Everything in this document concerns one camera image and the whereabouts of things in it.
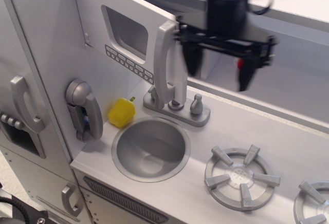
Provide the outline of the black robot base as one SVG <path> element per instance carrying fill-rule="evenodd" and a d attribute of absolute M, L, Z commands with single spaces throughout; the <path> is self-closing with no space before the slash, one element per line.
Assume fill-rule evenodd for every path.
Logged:
<path fill-rule="evenodd" d="M 47 211 L 38 211 L 3 190 L 1 184 L 1 223 L 54 223 Z"/>

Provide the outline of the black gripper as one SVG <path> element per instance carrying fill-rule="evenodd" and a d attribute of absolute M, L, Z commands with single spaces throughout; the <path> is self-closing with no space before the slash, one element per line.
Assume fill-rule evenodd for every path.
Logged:
<path fill-rule="evenodd" d="M 270 63 L 277 43 L 273 35 L 248 20 L 248 0 L 207 0 L 206 11 L 181 13 L 178 38 L 188 74 L 196 76 L 203 62 L 203 50 L 242 58 L 238 69 L 239 91 L 246 91 L 256 69 Z"/>

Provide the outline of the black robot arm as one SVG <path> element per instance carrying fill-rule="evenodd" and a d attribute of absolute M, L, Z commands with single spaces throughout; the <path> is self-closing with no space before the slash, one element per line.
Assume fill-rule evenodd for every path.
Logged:
<path fill-rule="evenodd" d="M 177 38 L 182 45 L 188 73 L 196 75 L 203 61 L 203 50 L 209 49 L 240 58 L 239 91 L 246 91 L 256 70 L 268 66 L 274 35 L 254 25 L 249 14 L 262 15 L 269 10 L 249 8 L 248 0 L 207 0 L 206 11 L 182 13 Z"/>

